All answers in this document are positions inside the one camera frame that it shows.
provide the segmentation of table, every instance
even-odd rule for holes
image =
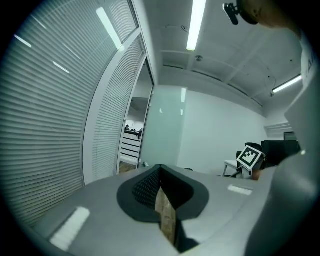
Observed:
[[[232,169],[237,169],[237,160],[224,160],[224,171],[223,171],[223,174],[222,174],[222,177],[225,176],[226,174],[226,170],[228,167],[232,168]]]

